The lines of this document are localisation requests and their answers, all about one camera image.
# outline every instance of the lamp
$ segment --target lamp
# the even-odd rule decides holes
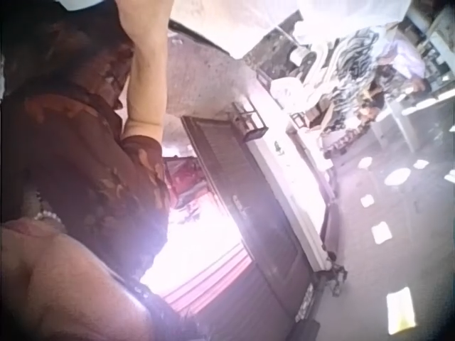
[[[232,105],[234,112],[230,115],[230,120],[244,142],[260,139],[267,133],[269,127],[265,125],[250,99],[246,98],[246,102],[234,102]]]

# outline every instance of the door handle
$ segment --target door handle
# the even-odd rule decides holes
[[[232,201],[234,202],[235,207],[239,211],[239,213],[242,215],[243,219],[248,220],[248,214],[247,214],[247,209],[248,207],[243,207],[242,203],[239,200],[239,197],[236,195],[232,196]]]

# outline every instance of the tiled floor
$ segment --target tiled floor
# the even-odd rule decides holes
[[[449,132],[454,110],[454,103],[446,103],[413,114],[422,137],[415,154],[391,131],[386,150],[373,142],[344,157],[352,161],[339,168],[340,260],[349,276],[339,298],[326,292],[321,301],[318,341],[393,340],[387,331],[386,295],[404,287],[411,291],[418,327],[403,340],[430,340],[428,333],[454,306],[455,185],[444,180],[454,168],[455,135]],[[373,158],[369,171],[357,168],[366,156]],[[429,161],[428,166],[414,169],[418,159]],[[383,181],[398,168],[411,169],[410,177],[398,188],[388,188]],[[364,208],[360,199],[368,194],[375,203]],[[388,224],[392,239],[377,245],[371,228],[380,222]]]

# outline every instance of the person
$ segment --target person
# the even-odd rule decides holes
[[[367,124],[374,121],[385,106],[384,91],[374,80],[364,92],[364,97],[366,97],[366,100],[363,100],[361,108],[355,114],[359,124],[361,122]],[[313,109],[305,114],[308,132],[324,132],[324,129],[328,127],[333,118],[334,108],[335,105],[332,101],[326,98],[321,99]]]
[[[173,0],[116,2],[134,44],[123,131],[86,83],[106,51],[2,103],[2,340],[203,336],[139,282],[167,238],[161,140]],[[18,326],[8,335],[7,317]]]
[[[383,54],[378,58],[378,65],[391,65],[407,79],[415,96],[423,97],[432,92],[432,87],[425,78],[425,62],[422,56],[399,30],[396,31],[394,39],[385,46]]]
[[[376,117],[384,109],[385,94],[383,88],[373,80],[364,95],[366,99],[359,109],[357,118],[367,124],[375,121]]]

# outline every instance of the wooden door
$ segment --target wooden door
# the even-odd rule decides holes
[[[293,318],[312,270],[269,183],[229,121],[182,120],[209,181],[239,227],[245,247]]]

